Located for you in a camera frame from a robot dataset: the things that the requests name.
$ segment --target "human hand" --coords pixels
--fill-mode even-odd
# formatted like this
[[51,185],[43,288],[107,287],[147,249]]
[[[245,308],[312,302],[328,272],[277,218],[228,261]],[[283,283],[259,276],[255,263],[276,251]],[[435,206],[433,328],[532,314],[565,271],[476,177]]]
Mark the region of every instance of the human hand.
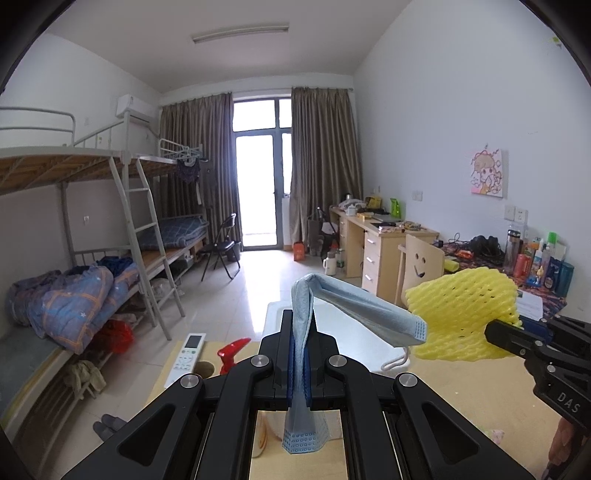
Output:
[[[552,439],[550,452],[548,453],[548,460],[554,465],[564,463],[570,457],[570,452],[573,448],[574,426],[565,419],[560,419],[558,422],[558,429]],[[582,445],[586,443],[587,439],[584,437]]]

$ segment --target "air conditioner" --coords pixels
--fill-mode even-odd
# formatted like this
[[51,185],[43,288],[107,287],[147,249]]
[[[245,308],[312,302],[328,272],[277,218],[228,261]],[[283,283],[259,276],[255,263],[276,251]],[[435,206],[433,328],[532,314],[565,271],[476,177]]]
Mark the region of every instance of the air conditioner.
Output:
[[119,97],[117,100],[117,118],[123,118],[125,112],[129,112],[132,120],[141,120],[144,122],[155,122],[158,118],[158,109],[154,105],[140,100],[133,95],[127,94]]

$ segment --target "bed frame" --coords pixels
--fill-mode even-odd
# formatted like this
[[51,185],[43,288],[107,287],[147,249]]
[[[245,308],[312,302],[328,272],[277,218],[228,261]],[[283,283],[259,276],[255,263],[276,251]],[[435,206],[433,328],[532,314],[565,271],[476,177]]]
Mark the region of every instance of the bed frame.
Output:
[[[88,265],[101,259],[105,255],[131,254],[136,264],[138,264],[140,276],[142,276],[142,273],[144,276],[141,278],[141,282],[138,282],[138,284],[130,289],[126,300],[130,299],[134,294],[141,290],[140,293],[144,298],[146,306],[145,312],[138,316],[136,324],[132,327],[135,327],[144,316],[148,315],[154,326],[156,325],[155,320],[158,319],[164,334],[167,339],[170,340],[170,334],[168,333],[160,315],[160,305],[174,294],[179,311],[181,315],[184,316],[176,287],[171,289],[166,298],[156,302],[154,307],[154,305],[151,304],[150,299],[147,298],[150,294],[153,295],[151,287],[149,287],[149,291],[146,292],[144,291],[146,289],[140,289],[140,286],[141,284],[145,284],[145,281],[147,281],[149,285],[149,281],[163,270],[166,270],[169,279],[172,279],[169,264],[180,258],[187,251],[192,251],[196,254],[204,241],[206,241],[206,235],[195,240],[191,245],[188,245],[185,248],[169,249],[165,251],[160,238],[160,230],[157,225],[158,220],[156,218],[154,202],[147,177],[159,176],[175,171],[177,162],[179,161],[195,162],[197,160],[202,160],[202,148],[190,148],[164,138],[159,138],[158,134],[151,129],[147,122],[134,120],[134,122],[146,127],[157,140],[156,155],[134,153],[129,149],[130,123],[132,122],[129,112],[126,112],[121,120],[117,120],[116,122],[75,140],[76,119],[71,113],[29,107],[0,106],[0,112],[2,111],[25,111],[47,113],[55,115],[56,117],[68,117],[71,120],[72,125],[68,128],[37,126],[0,127],[0,131],[44,130],[64,132],[71,135],[70,145],[62,147],[30,146],[0,148],[0,195],[43,185],[58,185],[61,191],[61,212],[64,223],[64,233],[66,234],[70,266]],[[125,145],[122,151],[115,151],[111,148],[113,129],[121,125],[124,129]],[[104,143],[104,137],[106,137],[107,149],[98,148],[99,144]],[[142,180],[144,187],[141,189],[130,189],[129,179],[131,177],[139,177]],[[91,250],[75,250],[67,208],[67,184],[73,181],[99,179],[115,180],[125,212],[129,245],[108,246]],[[129,202],[130,193],[133,192],[145,192],[148,196],[148,204],[154,221],[147,226],[135,228],[133,224],[131,204]],[[150,228],[151,226],[157,228],[157,239],[161,250],[160,252],[141,252],[135,234],[138,231]],[[110,356],[110,353],[106,353],[102,355],[101,358],[93,360],[98,367],[101,368]],[[34,430],[37,430],[37,427],[42,423],[45,430],[48,431],[48,436],[46,438],[37,439],[37,441],[42,444],[40,446],[43,450],[41,456],[37,456],[36,459],[31,459],[34,464],[34,469],[37,472],[37,476],[40,476],[43,473],[46,461],[55,441],[57,440],[57,436],[69,415],[79,402],[79,398],[74,396],[72,389],[63,384],[64,367],[78,359],[79,358],[74,356],[71,352],[60,346],[56,346],[56,350],[54,350],[48,358],[41,363],[41,365],[36,367],[32,376],[23,379],[24,385],[22,386],[21,391],[14,397],[12,404],[6,410],[8,415],[5,414],[1,418],[2,426],[8,438],[15,443],[17,450],[21,450],[22,454],[25,456],[25,450],[29,449],[31,441],[31,438],[28,438],[30,437],[30,435],[28,435],[29,427],[34,426]],[[82,391],[83,394],[88,393],[94,396],[88,384],[83,386]],[[33,437],[39,437],[35,432],[31,433],[31,435]]]

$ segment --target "slipper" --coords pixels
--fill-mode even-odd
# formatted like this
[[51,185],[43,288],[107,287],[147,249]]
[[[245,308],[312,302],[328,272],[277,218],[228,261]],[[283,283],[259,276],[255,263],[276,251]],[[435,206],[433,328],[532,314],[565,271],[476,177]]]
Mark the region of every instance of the slipper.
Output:
[[127,423],[125,420],[109,415],[108,413],[105,413],[100,420],[114,432],[120,430]]
[[92,424],[92,429],[95,431],[95,433],[99,436],[99,438],[103,442],[106,442],[115,433],[107,425],[105,425],[99,421],[96,421]]

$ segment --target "remote control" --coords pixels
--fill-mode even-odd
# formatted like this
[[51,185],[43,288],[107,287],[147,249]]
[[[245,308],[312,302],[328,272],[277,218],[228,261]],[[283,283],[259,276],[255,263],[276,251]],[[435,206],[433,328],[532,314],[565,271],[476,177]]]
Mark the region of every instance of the remote control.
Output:
[[205,333],[189,333],[183,342],[183,347],[178,353],[173,367],[164,383],[164,388],[168,388],[183,375],[193,372],[193,367],[197,363],[201,348],[205,343]]

